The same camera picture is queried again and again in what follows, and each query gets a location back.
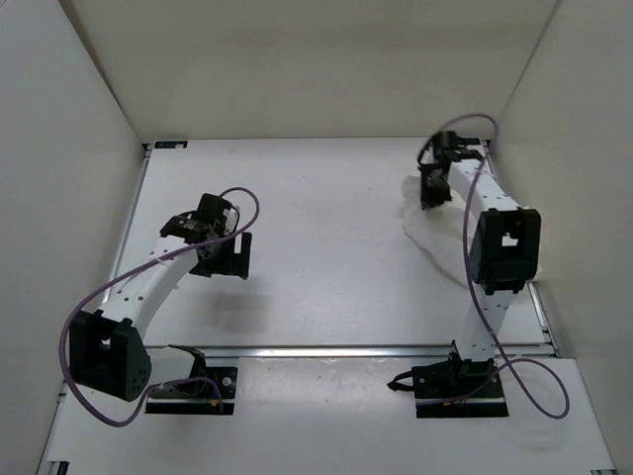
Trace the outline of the white skirt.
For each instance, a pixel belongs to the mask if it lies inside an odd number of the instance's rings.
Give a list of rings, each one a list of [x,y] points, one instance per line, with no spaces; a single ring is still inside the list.
[[[420,207],[420,178],[404,179],[405,235],[462,286],[472,279],[487,295],[520,292],[539,270],[540,214],[521,207],[487,172],[474,191],[472,172],[454,178],[452,200],[426,211]]]

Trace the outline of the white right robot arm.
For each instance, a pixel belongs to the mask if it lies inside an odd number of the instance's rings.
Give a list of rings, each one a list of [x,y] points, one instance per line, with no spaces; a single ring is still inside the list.
[[[443,372],[447,391],[462,397],[494,370],[507,309],[538,269],[541,217],[502,189],[477,145],[452,131],[431,137],[418,170],[426,216],[446,211],[457,197],[465,202],[459,238],[473,304]]]

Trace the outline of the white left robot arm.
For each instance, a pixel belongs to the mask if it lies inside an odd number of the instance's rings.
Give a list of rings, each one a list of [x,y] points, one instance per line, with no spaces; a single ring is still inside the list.
[[[184,277],[248,278],[251,225],[226,192],[205,193],[195,210],[169,218],[147,260],[105,284],[105,303],[92,312],[80,303],[68,317],[58,349],[67,384],[126,402],[169,383],[186,394],[201,391],[207,369],[199,351],[182,344],[151,350],[144,338]]]

